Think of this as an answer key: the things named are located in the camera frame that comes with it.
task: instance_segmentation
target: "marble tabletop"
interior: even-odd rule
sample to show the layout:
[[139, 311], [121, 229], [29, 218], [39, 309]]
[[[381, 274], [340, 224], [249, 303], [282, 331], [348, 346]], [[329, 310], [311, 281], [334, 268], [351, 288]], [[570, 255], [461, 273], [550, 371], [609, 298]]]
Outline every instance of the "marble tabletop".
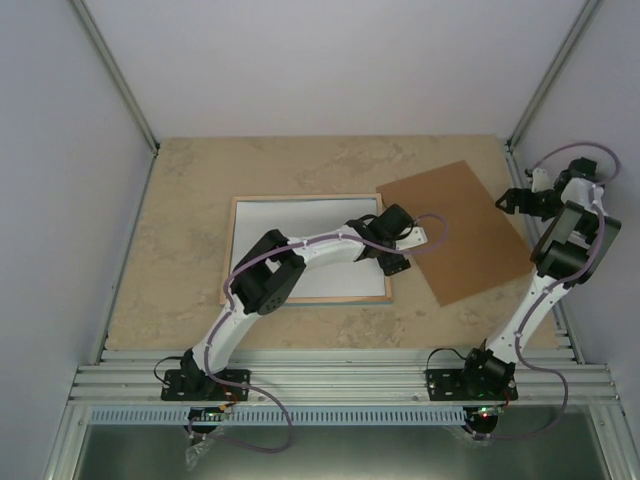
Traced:
[[[220, 312], [231, 199], [374, 193], [383, 183], [466, 160], [489, 193], [510, 186], [491, 136], [172, 138], [152, 172], [109, 327], [109, 349], [182, 350]], [[519, 217], [510, 217], [523, 234]], [[520, 301], [528, 276], [441, 307], [418, 268], [393, 277], [389, 305], [285, 306], [240, 348], [477, 346]], [[551, 319], [530, 345], [555, 348]]]

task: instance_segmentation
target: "white whiteboard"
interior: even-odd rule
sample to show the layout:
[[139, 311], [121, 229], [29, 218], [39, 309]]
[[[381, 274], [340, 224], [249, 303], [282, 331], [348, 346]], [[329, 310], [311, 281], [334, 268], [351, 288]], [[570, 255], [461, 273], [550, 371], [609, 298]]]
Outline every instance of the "white whiteboard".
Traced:
[[[238, 201], [235, 209], [229, 272], [269, 230], [285, 237], [304, 237], [330, 232], [348, 220], [378, 213], [376, 196], [344, 199]], [[305, 271], [290, 299], [363, 298], [381, 301], [390, 296], [390, 286], [376, 260], [329, 265]]]

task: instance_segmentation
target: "brown cardboard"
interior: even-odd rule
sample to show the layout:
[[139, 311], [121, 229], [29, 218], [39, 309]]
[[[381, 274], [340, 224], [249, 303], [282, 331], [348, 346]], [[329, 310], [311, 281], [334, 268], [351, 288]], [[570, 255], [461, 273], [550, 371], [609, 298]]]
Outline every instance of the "brown cardboard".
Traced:
[[[502, 285], [529, 273], [530, 251], [467, 162], [460, 161], [379, 186], [385, 205], [397, 203], [412, 216], [439, 213], [449, 222], [444, 244], [414, 259], [440, 305]], [[421, 222], [430, 242], [443, 227]]]

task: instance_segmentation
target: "gray wall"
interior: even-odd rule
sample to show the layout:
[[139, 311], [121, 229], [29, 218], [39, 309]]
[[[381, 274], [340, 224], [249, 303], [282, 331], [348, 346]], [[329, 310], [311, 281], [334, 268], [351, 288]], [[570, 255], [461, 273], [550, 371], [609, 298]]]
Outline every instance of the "gray wall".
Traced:
[[[590, 361], [608, 362], [640, 444], [640, 2], [604, 2], [518, 149], [531, 164], [574, 140], [612, 147], [623, 162], [605, 192], [622, 230], [594, 277], [567, 303]], [[559, 155], [554, 171], [580, 153]]]
[[150, 154], [63, 0], [0, 7], [0, 478], [41, 478]]
[[584, 0], [88, 0], [154, 133], [506, 137]]

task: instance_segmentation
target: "glass panel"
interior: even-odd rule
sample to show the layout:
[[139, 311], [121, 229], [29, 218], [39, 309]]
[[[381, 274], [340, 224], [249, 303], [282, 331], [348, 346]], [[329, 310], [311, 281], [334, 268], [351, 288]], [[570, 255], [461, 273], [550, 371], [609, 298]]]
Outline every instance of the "glass panel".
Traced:
[[[502, 433], [545, 425], [552, 408], [514, 407]], [[281, 427], [236, 427], [230, 435], [277, 445]], [[167, 426], [90, 427], [79, 480], [158, 479], [607, 479], [591, 419], [574, 411], [533, 440], [473, 442], [460, 427], [299, 427], [295, 445], [263, 455], [216, 442], [187, 472], [186, 432]]]

